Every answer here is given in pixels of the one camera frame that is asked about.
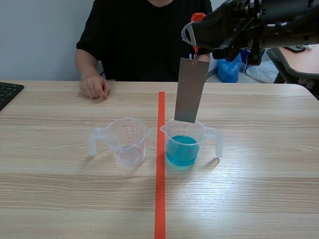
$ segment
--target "gray paper strip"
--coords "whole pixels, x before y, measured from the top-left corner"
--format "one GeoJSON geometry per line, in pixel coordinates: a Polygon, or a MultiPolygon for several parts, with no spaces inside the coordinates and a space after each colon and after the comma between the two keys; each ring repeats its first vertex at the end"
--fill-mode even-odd
{"type": "Polygon", "coordinates": [[[207,80],[209,62],[181,58],[175,108],[175,120],[195,123],[207,80]]]}

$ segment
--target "blue liquid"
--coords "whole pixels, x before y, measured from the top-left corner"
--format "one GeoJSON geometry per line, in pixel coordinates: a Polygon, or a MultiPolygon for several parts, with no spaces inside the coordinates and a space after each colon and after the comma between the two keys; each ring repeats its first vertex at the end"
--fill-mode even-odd
{"type": "MultiPolygon", "coordinates": [[[[185,144],[197,143],[195,139],[183,135],[174,136],[172,139],[185,144]]],[[[189,166],[195,162],[198,151],[198,144],[181,145],[170,140],[166,146],[166,157],[172,164],[177,166],[189,166]]]]}

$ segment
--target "empty measuring cup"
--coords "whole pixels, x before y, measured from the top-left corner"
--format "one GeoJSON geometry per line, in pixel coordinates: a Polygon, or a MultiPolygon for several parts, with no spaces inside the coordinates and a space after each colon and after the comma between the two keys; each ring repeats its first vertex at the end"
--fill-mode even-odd
{"type": "Polygon", "coordinates": [[[89,138],[90,155],[96,154],[96,140],[103,139],[117,162],[123,166],[136,166],[145,158],[146,138],[150,134],[151,130],[138,119],[119,119],[106,128],[92,131],[89,138]]]}
{"type": "Polygon", "coordinates": [[[215,128],[204,127],[198,121],[186,123],[172,119],[160,129],[166,135],[166,157],[177,166],[193,164],[206,138],[215,139],[216,155],[222,156],[223,139],[215,128]]]}

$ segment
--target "wooden desk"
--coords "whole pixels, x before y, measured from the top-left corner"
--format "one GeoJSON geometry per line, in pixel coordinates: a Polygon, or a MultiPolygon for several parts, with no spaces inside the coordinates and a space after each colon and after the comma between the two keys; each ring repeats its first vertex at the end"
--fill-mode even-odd
{"type": "Polygon", "coordinates": [[[319,77],[319,44],[311,51],[306,50],[301,53],[293,53],[285,48],[279,48],[283,57],[287,61],[289,71],[296,71],[302,74],[318,75],[319,77]]]}
{"type": "MultiPolygon", "coordinates": [[[[76,82],[28,82],[0,112],[0,237],[152,239],[158,92],[173,118],[175,83],[111,83],[107,101],[76,82]],[[95,127],[136,117],[153,131],[141,166],[125,168],[95,127]]],[[[317,239],[319,104],[297,85],[205,86],[198,120],[223,132],[191,168],[166,165],[167,239],[317,239]]]]}

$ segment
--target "white wall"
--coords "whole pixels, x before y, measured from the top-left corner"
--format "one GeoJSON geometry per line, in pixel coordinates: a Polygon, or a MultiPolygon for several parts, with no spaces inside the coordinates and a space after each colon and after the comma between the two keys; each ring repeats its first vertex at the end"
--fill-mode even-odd
{"type": "Polygon", "coordinates": [[[0,79],[79,80],[75,45],[93,1],[0,0],[0,79]]]}
{"type": "Polygon", "coordinates": [[[215,10],[216,8],[218,8],[223,2],[225,2],[226,0],[210,0],[211,1],[211,5],[213,7],[213,10],[215,10]]]}

